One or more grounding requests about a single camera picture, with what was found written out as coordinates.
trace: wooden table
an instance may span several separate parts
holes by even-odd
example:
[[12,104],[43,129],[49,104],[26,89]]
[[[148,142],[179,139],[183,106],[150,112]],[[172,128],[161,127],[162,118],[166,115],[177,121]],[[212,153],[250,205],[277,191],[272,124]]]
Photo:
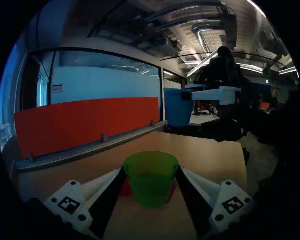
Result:
[[152,132],[110,150],[60,166],[18,174],[18,190],[23,200],[45,200],[67,181],[81,184],[121,166],[136,152],[162,151],[174,155],[179,164],[213,182],[231,179],[246,190],[246,167],[238,142]]
[[[121,166],[131,154],[162,151],[174,155],[179,164],[216,183],[231,179],[246,190],[246,167],[238,142],[152,132],[110,150],[49,169],[18,174],[23,200],[44,201],[67,181],[81,184]],[[133,196],[119,197],[104,239],[196,239],[188,209],[178,188],[171,201],[158,209],[147,209]]]

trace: blue bin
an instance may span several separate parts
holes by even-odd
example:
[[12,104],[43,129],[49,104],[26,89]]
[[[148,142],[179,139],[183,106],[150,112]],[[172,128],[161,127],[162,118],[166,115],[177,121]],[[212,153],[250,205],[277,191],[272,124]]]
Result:
[[166,120],[169,125],[184,127],[189,124],[194,101],[183,101],[181,93],[191,91],[192,90],[175,88],[164,89]]

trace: paper sign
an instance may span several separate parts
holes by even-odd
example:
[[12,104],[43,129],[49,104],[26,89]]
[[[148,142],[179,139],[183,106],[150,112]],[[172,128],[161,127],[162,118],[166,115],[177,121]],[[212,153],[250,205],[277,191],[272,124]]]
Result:
[[52,86],[52,92],[62,92],[62,84],[53,85]]

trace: orange panel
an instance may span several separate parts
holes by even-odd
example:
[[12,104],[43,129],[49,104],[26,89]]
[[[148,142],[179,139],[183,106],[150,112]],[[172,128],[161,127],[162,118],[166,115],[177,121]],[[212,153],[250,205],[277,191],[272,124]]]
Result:
[[260,107],[264,109],[268,109],[270,107],[270,103],[268,102],[261,102]]
[[41,156],[158,122],[158,98],[64,102],[17,112],[14,119],[22,156]]

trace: green cup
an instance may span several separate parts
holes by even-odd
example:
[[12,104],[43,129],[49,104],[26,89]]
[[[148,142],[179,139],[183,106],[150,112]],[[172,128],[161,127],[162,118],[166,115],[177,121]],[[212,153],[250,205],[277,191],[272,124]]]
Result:
[[139,152],[123,164],[139,204],[148,208],[167,202],[178,168],[178,160],[165,152]]

